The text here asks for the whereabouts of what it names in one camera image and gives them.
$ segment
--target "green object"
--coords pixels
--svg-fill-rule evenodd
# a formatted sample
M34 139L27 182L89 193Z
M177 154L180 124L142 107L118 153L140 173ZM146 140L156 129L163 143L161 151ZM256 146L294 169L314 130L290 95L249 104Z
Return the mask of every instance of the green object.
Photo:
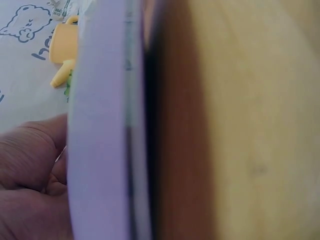
M66 90L64 91L64 95L66 95L67 97L69 97L69 93L70 93L72 74L73 74L73 70L70 70L68 80L66 81Z

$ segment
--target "cartoon print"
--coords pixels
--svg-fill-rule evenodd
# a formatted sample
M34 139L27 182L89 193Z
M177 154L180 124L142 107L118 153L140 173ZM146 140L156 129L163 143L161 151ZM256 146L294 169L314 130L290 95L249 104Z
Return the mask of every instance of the cartoon print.
M44 47L41 48L38 53L32 53L31 56L33 56L39 60L42 60L42 61L46 60L46 58L43 54L49 53L50 41L52 39L52 35L53 35L54 31L55 30L53 29L51 32L51 35L44 41Z
M37 19L47 19L47 21L43 23ZM0 35L12 36L17 38L20 43L27 43L34 39L36 33L49 25L50 22L48 9L32 4L23 5L15 12L11 21L0 29Z
M5 98L5 95L1 94L1 91L0 91L0 103L4 98Z

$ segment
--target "packaging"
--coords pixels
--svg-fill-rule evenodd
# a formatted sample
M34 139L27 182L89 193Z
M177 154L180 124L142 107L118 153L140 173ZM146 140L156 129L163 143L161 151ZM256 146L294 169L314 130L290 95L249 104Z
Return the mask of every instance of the packaging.
M66 21L72 15L79 14L78 0L51 0L54 6L51 19L55 21Z

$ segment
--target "wooden surface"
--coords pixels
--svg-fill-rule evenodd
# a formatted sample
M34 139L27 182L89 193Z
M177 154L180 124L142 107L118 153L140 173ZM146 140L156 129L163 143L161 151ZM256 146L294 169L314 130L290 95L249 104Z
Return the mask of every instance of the wooden surface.
M320 1L164 11L160 239L320 239Z

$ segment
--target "white paper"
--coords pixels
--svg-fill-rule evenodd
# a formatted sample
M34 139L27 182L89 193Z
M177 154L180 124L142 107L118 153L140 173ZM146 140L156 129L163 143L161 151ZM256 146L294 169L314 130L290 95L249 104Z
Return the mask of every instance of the white paper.
M65 87L50 86L60 66L49 61L58 22L50 20L48 2L0 1L0 133L67 111Z

